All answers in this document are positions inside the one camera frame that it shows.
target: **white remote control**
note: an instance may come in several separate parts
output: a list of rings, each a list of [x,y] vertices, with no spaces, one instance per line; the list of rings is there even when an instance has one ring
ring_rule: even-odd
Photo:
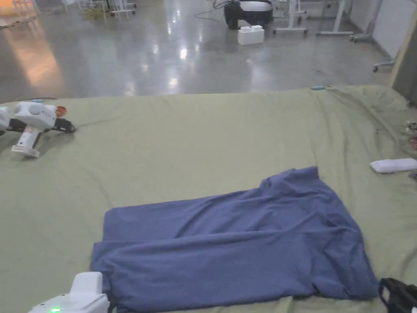
[[[371,167],[375,172],[395,173],[395,172],[406,172],[417,169],[417,160],[414,159],[396,159],[396,160],[381,160],[371,163]]]

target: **black device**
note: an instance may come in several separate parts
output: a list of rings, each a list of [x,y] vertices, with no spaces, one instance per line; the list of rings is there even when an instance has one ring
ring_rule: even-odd
[[[238,29],[238,21],[267,26],[273,21],[274,7],[269,0],[231,0],[224,6],[224,18],[230,29]]]

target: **mattress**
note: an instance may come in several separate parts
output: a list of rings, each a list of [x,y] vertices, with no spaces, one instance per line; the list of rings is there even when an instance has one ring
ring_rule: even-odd
[[[112,207],[250,189],[289,168],[321,179],[361,227],[375,275],[417,283],[417,189],[369,163],[416,156],[405,132],[417,110],[388,87],[64,99],[74,134],[49,132],[38,159],[0,137],[0,303],[4,312],[67,293],[88,270]],[[283,298],[198,312],[381,312],[382,304]]]

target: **wheeled stand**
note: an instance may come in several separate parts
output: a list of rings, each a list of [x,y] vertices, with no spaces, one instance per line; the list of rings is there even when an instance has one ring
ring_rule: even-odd
[[[308,33],[308,29],[305,27],[294,27],[295,23],[295,15],[296,15],[296,6],[297,6],[297,0],[290,0],[289,2],[289,21],[288,21],[288,27],[279,27],[275,28],[272,33],[276,34],[277,32],[303,32],[304,34]],[[298,17],[298,23],[301,22],[301,16]]]
[[[369,41],[372,40],[372,34],[375,29],[375,23],[378,18],[379,10],[381,9],[382,0],[378,0],[378,3],[375,7],[374,15],[372,16],[372,20],[369,23],[365,33],[363,34],[355,34],[350,36],[350,41],[353,41],[354,43],[357,43],[358,41]]]
[[[373,71],[374,71],[374,73],[376,73],[379,70],[379,67],[380,66],[386,66],[386,67],[388,67],[388,66],[394,66],[394,64],[395,64],[395,60],[388,61],[388,62],[376,63],[376,64],[374,64]]]
[[[324,2],[322,18],[325,17],[327,7],[327,0]],[[339,9],[337,11],[336,20],[332,31],[319,31],[317,35],[353,35],[353,32],[339,31],[340,23],[342,22],[344,8],[346,7],[346,0],[339,0]]]

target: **small blue object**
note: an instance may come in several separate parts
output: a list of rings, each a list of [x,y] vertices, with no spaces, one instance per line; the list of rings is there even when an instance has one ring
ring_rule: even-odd
[[[310,89],[311,90],[323,90],[323,89],[326,89],[326,87],[324,87],[324,86],[314,86],[314,87],[311,87]]]

